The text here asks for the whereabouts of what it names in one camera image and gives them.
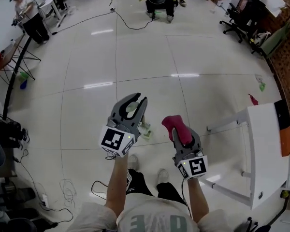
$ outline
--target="person in white shirt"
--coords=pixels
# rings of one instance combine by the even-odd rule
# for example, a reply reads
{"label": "person in white shirt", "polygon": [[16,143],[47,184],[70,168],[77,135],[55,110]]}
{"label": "person in white shirt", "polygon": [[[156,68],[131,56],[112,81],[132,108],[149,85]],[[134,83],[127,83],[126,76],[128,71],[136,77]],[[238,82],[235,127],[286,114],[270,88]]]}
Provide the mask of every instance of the person in white shirt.
{"label": "person in white shirt", "polygon": [[49,40],[49,36],[36,3],[33,0],[14,1],[16,17],[22,17],[21,22],[27,34],[38,44],[46,43]]}
{"label": "person in white shirt", "polygon": [[165,169],[158,172],[156,198],[138,168],[135,155],[117,157],[106,204],[84,203],[67,232],[232,232],[223,210],[209,212],[198,179],[188,180],[191,218]]}

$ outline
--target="white table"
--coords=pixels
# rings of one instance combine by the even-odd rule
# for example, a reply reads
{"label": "white table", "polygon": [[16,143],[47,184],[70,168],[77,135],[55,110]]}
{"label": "white table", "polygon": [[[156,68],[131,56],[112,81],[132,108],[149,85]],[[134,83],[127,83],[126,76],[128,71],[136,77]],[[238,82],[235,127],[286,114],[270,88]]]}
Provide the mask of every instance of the white table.
{"label": "white table", "polygon": [[59,10],[58,10],[58,8],[57,8],[57,6],[56,6],[56,4],[55,4],[55,2],[54,2],[54,0],[45,0],[44,2],[45,2],[45,4],[43,4],[42,6],[39,6],[40,9],[44,8],[45,6],[47,6],[49,4],[52,4],[52,7],[53,7],[53,9],[54,9],[54,11],[55,11],[55,13],[56,13],[56,15],[58,17],[58,20],[59,20],[58,23],[57,23],[57,28],[59,28],[61,23],[62,23],[62,21],[63,21],[63,19],[67,16],[67,13],[65,13],[64,15],[61,15]]}
{"label": "white table", "polygon": [[251,209],[268,199],[287,180],[289,157],[281,156],[279,124],[273,103],[251,106],[243,111],[207,126],[208,131],[231,122],[247,122],[251,151],[250,197],[239,194],[201,178],[204,184],[230,198],[250,206]]}

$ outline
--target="black office chair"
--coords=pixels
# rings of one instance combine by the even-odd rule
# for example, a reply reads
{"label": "black office chair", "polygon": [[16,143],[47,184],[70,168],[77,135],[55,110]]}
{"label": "black office chair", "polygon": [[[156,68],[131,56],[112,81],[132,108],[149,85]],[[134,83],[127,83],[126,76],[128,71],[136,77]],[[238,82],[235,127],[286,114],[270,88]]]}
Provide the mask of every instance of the black office chair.
{"label": "black office chair", "polygon": [[219,23],[226,24],[230,27],[230,29],[225,30],[223,33],[226,34],[230,31],[235,31],[241,43],[243,38],[247,36],[250,38],[252,33],[255,31],[255,24],[263,19],[267,14],[267,9],[265,4],[259,0],[250,0],[247,2],[245,8],[239,12],[236,7],[230,3],[231,8],[228,9],[228,13],[230,14],[231,21],[234,23],[228,23],[225,21],[220,21]]}

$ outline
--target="pink object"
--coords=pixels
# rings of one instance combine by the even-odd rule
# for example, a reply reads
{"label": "pink object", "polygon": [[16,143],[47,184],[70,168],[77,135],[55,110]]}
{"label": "pink object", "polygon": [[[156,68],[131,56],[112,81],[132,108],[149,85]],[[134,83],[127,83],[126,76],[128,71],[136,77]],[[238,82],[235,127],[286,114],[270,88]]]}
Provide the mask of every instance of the pink object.
{"label": "pink object", "polygon": [[248,95],[250,96],[251,102],[254,106],[259,105],[259,102],[251,94]]}
{"label": "pink object", "polygon": [[164,118],[161,124],[164,125],[166,129],[169,131],[169,138],[172,142],[173,142],[172,130],[173,128],[176,128],[180,142],[184,145],[191,143],[192,141],[191,132],[184,124],[183,119],[180,115],[167,116]]}

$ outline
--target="pink sock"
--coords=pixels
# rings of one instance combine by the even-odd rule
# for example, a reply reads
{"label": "pink sock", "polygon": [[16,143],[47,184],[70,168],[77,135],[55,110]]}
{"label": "pink sock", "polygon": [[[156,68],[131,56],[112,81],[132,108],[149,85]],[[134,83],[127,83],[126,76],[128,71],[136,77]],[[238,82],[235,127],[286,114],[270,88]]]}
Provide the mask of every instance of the pink sock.
{"label": "pink sock", "polygon": [[164,125],[169,131],[169,138],[171,141],[173,141],[172,130],[173,128],[176,128],[180,142],[184,145],[191,143],[191,133],[187,126],[184,124],[180,115],[165,117],[162,121],[162,125]]}

